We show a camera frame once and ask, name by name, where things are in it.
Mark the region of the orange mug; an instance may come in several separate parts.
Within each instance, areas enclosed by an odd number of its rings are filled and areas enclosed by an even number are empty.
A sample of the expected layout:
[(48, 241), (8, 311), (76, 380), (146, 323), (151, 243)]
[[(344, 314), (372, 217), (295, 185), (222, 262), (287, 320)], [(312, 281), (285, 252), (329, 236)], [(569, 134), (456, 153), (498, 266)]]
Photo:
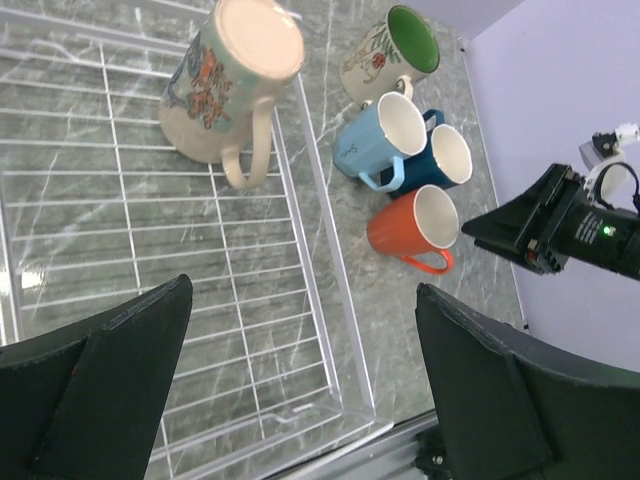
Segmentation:
[[(454, 266), (450, 248), (460, 231), (460, 220), (451, 197), (440, 187), (424, 185), (401, 196), (367, 224), (367, 239), (379, 254), (397, 257), (432, 275), (449, 273)], [(435, 253), (445, 266), (436, 268), (415, 258)]]

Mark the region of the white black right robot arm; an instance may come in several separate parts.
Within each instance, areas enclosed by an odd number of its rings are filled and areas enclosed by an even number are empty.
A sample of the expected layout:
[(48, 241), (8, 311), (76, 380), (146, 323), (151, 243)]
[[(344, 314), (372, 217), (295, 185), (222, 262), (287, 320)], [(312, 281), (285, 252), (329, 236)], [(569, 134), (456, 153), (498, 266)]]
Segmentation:
[(556, 274), (571, 258), (625, 277), (639, 278), (639, 192), (633, 210), (601, 195), (604, 176), (591, 190), (571, 166), (554, 163), (524, 193), (466, 221), (474, 245), (533, 273)]

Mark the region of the light blue mug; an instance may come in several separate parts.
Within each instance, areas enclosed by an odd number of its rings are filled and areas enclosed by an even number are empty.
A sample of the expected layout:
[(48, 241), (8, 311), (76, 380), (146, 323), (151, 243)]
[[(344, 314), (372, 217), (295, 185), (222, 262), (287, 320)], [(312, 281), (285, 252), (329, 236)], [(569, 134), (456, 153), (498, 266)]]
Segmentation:
[(383, 94), (338, 134), (333, 162), (344, 175), (388, 193), (405, 180), (404, 162), (427, 144), (426, 123), (414, 103), (398, 92)]

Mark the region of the cream mug green inside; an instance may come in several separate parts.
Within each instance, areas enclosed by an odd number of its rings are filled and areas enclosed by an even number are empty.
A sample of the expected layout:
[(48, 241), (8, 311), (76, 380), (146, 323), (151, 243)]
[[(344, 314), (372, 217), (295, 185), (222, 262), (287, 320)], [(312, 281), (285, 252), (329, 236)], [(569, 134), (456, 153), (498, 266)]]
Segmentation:
[(426, 20), (394, 5), (342, 58), (339, 77), (347, 95), (365, 108), (396, 91), (413, 98), (415, 85), (436, 71), (441, 54)]

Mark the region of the beige tall printed mug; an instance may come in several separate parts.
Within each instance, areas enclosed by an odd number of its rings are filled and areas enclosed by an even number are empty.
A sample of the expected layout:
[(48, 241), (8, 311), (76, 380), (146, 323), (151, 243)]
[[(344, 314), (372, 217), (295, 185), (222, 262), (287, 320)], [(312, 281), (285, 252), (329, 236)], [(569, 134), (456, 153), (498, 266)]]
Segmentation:
[(164, 89), (166, 139), (201, 163), (219, 163), (239, 190), (269, 169), (276, 100), (304, 63), (304, 39), (275, 1), (219, 1)]

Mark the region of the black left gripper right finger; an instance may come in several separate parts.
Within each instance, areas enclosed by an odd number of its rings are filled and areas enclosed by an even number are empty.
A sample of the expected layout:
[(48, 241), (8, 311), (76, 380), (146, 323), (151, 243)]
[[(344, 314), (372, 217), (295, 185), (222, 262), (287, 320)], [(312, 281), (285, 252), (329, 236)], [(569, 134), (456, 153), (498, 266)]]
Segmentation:
[(420, 435), (431, 479), (635, 479), (639, 376), (547, 344), (440, 288), (417, 289), (438, 423)]

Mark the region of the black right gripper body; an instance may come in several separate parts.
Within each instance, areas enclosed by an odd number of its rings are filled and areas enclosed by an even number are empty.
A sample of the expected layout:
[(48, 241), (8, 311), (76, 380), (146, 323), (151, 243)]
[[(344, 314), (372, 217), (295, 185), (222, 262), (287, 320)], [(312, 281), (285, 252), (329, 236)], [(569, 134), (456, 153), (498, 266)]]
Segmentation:
[(574, 203), (586, 198), (584, 178), (569, 165), (552, 164), (523, 194), (527, 217), (522, 229), (524, 268), (536, 274), (560, 273), (569, 260), (560, 252), (561, 227)]

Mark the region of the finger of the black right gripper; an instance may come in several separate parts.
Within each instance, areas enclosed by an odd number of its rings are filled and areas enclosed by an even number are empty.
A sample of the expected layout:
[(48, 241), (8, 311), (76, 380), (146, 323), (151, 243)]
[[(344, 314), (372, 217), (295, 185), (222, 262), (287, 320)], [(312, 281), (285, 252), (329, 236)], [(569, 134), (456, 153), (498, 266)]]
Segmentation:
[(507, 260), (526, 260), (531, 240), (538, 240), (552, 210), (555, 167), (524, 193), (483, 215), (466, 221), (461, 231), (474, 244)]

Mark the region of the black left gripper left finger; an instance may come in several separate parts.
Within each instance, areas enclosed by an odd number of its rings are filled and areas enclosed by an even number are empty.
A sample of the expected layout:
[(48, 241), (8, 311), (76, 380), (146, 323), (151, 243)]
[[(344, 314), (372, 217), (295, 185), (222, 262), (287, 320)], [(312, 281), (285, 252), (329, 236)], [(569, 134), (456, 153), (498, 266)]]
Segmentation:
[(192, 305), (181, 274), (2, 347), (2, 478), (143, 478)]

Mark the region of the dark blue mug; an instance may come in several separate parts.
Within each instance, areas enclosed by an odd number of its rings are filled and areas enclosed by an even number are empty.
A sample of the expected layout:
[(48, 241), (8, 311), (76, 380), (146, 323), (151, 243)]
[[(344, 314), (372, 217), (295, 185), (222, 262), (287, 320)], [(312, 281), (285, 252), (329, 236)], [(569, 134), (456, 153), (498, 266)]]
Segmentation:
[(443, 190), (462, 185), (473, 174), (469, 146), (464, 137), (445, 122), (442, 111), (427, 110), (422, 114), (425, 123), (435, 120), (427, 130), (425, 149), (404, 162), (405, 179), (401, 186), (387, 195), (396, 199), (424, 185)]

